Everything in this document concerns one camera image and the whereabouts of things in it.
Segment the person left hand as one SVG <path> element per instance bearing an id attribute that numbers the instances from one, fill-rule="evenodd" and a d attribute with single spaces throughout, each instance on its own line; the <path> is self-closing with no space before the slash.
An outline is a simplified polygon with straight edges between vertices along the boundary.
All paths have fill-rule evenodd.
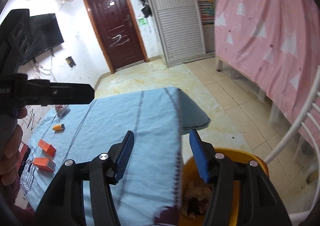
<path id="1" fill-rule="evenodd" d="M 16 117 L 1 115 L 1 142 L 8 140 L 3 148 L 1 158 L 1 181 L 4 186 L 14 183 L 17 178 L 17 163 L 20 160 L 19 147 L 22 142 L 23 130 L 17 120 L 27 116 L 27 109 L 24 107 Z"/>

